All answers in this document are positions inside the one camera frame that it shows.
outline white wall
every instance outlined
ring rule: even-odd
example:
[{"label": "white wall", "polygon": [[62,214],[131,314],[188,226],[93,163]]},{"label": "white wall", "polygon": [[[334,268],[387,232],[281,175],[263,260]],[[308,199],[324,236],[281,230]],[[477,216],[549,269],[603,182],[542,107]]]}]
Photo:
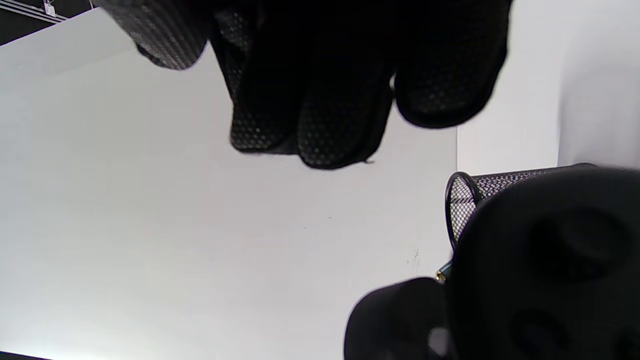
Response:
[{"label": "white wall", "polygon": [[0,78],[0,350],[341,359],[359,297],[447,261],[455,130],[394,112],[375,164],[337,172],[242,156],[211,50],[162,70],[106,20],[0,48],[53,69]]},{"label": "white wall", "polygon": [[488,106],[458,130],[458,168],[488,174],[554,167],[563,74],[575,37],[605,3],[515,0],[509,58]]},{"label": "white wall", "polygon": [[561,165],[640,168],[639,13],[638,1],[603,1],[572,42],[561,88]]}]

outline gloved hand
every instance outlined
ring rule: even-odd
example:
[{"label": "gloved hand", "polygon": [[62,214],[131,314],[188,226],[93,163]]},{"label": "gloved hand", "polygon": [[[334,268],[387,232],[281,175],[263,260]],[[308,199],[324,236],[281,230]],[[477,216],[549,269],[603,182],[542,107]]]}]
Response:
[{"label": "gloved hand", "polygon": [[[186,69],[210,41],[234,104],[230,142],[310,167],[365,161],[394,100],[455,126],[491,96],[511,0],[94,0],[152,63]],[[395,75],[393,87],[390,80]]]}]

